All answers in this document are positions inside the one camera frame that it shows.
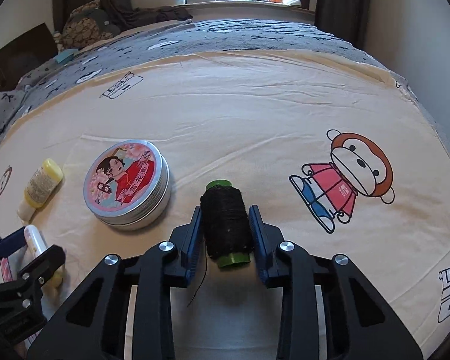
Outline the teal small book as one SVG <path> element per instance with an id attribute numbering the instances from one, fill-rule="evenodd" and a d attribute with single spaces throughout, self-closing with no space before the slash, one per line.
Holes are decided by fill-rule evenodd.
<path id="1" fill-rule="evenodd" d="M 59 52 L 59 54 L 54 57 L 54 61 L 59 65 L 65 65 L 71 61 L 75 55 L 78 53 L 78 49 L 64 49 Z"/>

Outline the dark wooden headboard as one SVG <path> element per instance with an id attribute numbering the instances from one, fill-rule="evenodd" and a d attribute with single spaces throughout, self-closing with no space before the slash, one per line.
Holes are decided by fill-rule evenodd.
<path id="1" fill-rule="evenodd" d="M 26 73 L 57 55 L 56 43 L 42 23 L 0 49 L 0 92 L 16 88 Z"/>

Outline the brown patterned pillow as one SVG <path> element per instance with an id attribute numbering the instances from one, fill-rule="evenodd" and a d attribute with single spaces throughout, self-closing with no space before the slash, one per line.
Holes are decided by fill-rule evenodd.
<path id="1" fill-rule="evenodd" d="M 80 50 L 97 41 L 114 38 L 120 33 L 119 27 L 101 9 L 100 0 L 93 0 L 71 12 L 60 33 L 60 43 L 65 49 Z"/>

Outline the dark curtain right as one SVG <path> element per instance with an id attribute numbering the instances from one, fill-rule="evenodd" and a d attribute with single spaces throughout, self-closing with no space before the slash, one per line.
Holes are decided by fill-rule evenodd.
<path id="1" fill-rule="evenodd" d="M 362 49 L 370 0 L 317 0 L 315 27 Z"/>

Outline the grey patterned duvet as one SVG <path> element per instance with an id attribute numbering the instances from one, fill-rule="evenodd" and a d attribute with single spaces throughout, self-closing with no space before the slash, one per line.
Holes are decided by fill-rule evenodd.
<path id="1" fill-rule="evenodd" d="M 223 19 L 113 38 L 66 66 L 47 61 L 0 92 L 6 166 L 44 158 L 84 176 L 127 140 L 153 143 L 173 186 L 226 178 L 283 185 L 330 163 L 328 134 L 382 148 L 394 187 L 450 189 L 450 143 L 407 81 L 310 24 Z"/>

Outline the round silver tin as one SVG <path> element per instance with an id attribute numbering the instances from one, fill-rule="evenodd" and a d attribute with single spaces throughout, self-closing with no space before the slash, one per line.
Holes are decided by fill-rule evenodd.
<path id="1" fill-rule="evenodd" d="M 146 228 L 170 201 L 170 168 L 161 151 L 145 140 L 121 141 L 91 165 L 83 184 L 87 208 L 119 231 Z"/>

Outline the dark curtain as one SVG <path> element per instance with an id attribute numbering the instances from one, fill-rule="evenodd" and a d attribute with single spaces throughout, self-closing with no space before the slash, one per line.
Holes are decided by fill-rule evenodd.
<path id="1" fill-rule="evenodd" d="M 52 0 L 55 29 L 61 31 L 73 10 L 92 1 L 94 0 Z M 104 10 L 112 24 L 122 31 L 169 20 L 193 18 L 185 8 L 170 6 L 133 8 L 130 0 L 99 0 L 99 2 L 99 8 Z"/>
<path id="2" fill-rule="evenodd" d="M 317 0 L 315 27 L 362 49 L 370 0 Z"/>

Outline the black thread spool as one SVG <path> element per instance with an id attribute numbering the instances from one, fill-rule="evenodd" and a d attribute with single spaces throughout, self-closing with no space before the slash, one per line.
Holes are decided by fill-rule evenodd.
<path id="1" fill-rule="evenodd" d="M 209 182 L 201 196 L 199 256 L 220 272 L 237 271 L 250 264 L 254 241 L 240 189 L 229 180 Z"/>

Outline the dark curtain left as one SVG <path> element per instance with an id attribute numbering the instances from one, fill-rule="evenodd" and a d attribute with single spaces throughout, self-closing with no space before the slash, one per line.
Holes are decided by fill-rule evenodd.
<path id="1" fill-rule="evenodd" d="M 61 31 L 73 10 L 92 1 L 94 0 L 52 0 L 55 29 Z M 122 31 L 169 20 L 193 18 L 185 8 L 170 6 L 133 8 L 130 0 L 99 0 L 99 2 L 99 8 L 104 10 L 112 24 Z"/>

